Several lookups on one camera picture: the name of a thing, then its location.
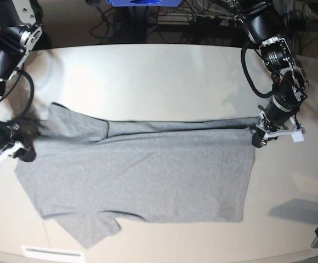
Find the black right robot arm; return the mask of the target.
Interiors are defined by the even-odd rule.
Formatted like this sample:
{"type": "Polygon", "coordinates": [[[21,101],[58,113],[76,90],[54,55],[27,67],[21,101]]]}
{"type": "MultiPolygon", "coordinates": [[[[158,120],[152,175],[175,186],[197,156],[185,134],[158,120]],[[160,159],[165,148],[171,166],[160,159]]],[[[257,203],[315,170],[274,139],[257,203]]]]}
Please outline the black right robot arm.
{"type": "Polygon", "coordinates": [[[30,86],[27,105],[10,121],[0,121],[0,157],[4,154],[32,162],[36,152],[32,142],[20,129],[35,93],[31,76],[24,63],[40,39],[43,10],[38,1],[0,1],[0,102],[8,96],[6,82],[14,76],[26,78],[30,86]]]}

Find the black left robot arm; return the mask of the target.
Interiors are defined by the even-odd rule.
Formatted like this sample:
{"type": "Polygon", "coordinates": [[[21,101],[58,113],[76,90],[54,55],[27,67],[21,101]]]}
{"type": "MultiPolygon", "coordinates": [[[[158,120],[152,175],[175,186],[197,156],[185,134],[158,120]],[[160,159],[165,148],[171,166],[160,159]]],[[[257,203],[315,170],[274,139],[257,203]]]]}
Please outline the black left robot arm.
{"type": "Polygon", "coordinates": [[[259,121],[252,136],[256,148],[283,135],[294,142],[303,141],[304,127],[297,120],[301,104],[307,99],[309,85],[302,63],[289,46],[286,25],[270,1],[227,1],[248,36],[241,50],[241,64],[247,82],[256,96],[269,99],[259,107],[259,121]],[[247,70],[246,51],[252,48],[271,73],[271,91],[260,92],[247,70]]]}

